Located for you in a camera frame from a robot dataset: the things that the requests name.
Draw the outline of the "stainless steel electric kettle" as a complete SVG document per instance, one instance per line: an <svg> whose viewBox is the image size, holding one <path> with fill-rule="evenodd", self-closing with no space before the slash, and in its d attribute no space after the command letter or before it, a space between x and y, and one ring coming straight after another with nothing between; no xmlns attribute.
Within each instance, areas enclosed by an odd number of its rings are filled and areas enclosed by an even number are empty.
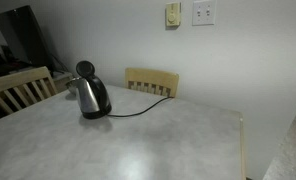
<svg viewBox="0 0 296 180"><path fill-rule="evenodd" d="M78 77L70 81L69 90L75 95L80 111L86 119L108 115L112 106L104 83L95 75L95 66L87 60L76 65Z"/></svg>

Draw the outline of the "wooden chair behind table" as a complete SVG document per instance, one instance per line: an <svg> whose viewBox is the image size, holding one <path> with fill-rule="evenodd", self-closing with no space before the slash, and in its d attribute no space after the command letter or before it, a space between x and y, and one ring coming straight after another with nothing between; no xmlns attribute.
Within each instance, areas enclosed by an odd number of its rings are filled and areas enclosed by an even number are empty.
<svg viewBox="0 0 296 180"><path fill-rule="evenodd" d="M178 83L179 75L176 73L144 68L125 69L125 85L131 90L175 97Z"/></svg>

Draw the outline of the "black monitor screen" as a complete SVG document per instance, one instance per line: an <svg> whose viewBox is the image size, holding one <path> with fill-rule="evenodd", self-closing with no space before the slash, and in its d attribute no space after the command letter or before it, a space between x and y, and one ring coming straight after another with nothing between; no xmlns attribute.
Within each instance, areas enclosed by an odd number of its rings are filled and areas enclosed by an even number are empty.
<svg viewBox="0 0 296 180"><path fill-rule="evenodd" d="M54 70L51 53L29 5L0 13L0 31L20 61Z"/></svg>

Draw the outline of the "wooden chair at left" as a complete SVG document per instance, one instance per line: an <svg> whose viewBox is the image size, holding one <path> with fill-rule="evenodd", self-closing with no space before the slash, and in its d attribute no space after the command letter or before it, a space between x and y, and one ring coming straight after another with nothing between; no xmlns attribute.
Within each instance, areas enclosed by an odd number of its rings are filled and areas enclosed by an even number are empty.
<svg viewBox="0 0 296 180"><path fill-rule="evenodd" d="M0 107L7 114L14 113L14 110L5 99L19 111L57 93L58 90L45 66L0 77Z"/></svg>

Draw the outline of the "white light switch plate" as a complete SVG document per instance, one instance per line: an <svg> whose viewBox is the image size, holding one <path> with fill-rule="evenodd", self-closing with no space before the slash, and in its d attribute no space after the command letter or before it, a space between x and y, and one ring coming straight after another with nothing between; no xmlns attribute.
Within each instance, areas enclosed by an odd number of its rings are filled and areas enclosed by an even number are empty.
<svg viewBox="0 0 296 180"><path fill-rule="evenodd" d="M192 25L214 25L216 16L216 0L199 0L193 2Z"/></svg>

